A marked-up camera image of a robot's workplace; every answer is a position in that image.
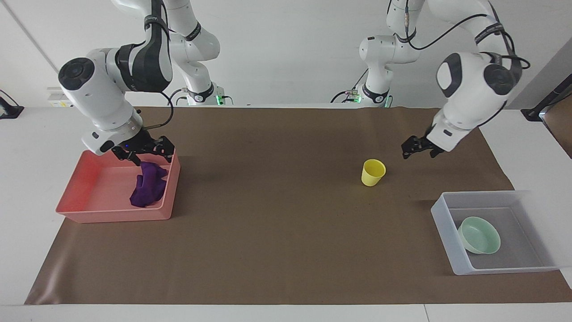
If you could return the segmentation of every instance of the green bowl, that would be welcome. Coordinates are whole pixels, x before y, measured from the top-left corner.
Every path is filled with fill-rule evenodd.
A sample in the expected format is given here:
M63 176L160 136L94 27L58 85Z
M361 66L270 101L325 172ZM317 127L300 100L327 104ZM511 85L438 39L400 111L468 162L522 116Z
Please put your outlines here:
M494 254L501 248L498 231L483 218L465 218L458 232L463 246L471 253Z

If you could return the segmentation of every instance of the brown mat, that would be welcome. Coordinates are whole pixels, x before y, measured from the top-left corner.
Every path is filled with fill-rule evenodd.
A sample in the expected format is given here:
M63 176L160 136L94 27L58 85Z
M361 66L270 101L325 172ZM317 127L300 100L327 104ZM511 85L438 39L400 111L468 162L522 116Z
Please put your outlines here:
M544 122L556 141L572 158L572 97L561 101L544 114Z
M559 271L455 276L430 208L511 190L477 130L403 160L435 109L178 109L168 221L66 220L27 304L413 304L572 301ZM144 109L148 124L166 109ZM388 174L368 188L368 158Z

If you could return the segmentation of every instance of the pink bin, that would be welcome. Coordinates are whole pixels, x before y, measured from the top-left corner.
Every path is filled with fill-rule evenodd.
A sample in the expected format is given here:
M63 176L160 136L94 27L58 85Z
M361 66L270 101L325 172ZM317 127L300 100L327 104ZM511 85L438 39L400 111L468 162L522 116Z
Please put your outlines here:
M139 158L169 171L161 200L146 208L132 206L129 197L141 168L127 160L119 161L111 152L97 156L84 151L55 211L79 223L169 219L181 171L177 154L171 163L151 154Z

